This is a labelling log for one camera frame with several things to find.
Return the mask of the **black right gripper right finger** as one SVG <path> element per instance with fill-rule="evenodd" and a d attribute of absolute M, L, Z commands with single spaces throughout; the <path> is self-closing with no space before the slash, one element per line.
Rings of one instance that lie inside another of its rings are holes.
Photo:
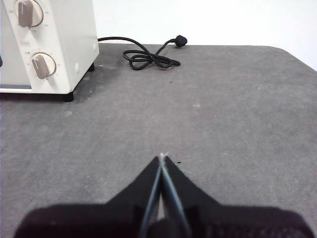
<path fill-rule="evenodd" d="M 224 205 L 197 187 L 168 156 L 161 159 L 163 188 L 185 236 L 191 238 L 311 238 L 296 212 L 277 207 Z"/>

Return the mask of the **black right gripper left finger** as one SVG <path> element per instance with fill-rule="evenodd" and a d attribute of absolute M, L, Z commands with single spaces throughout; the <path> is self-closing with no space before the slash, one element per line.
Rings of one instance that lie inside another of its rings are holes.
<path fill-rule="evenodd" d="M 29 212 L 16 238 L 136 238 L 159 182 L 155 157 L 125 189 L 106 203 L 55 204 Z"/>

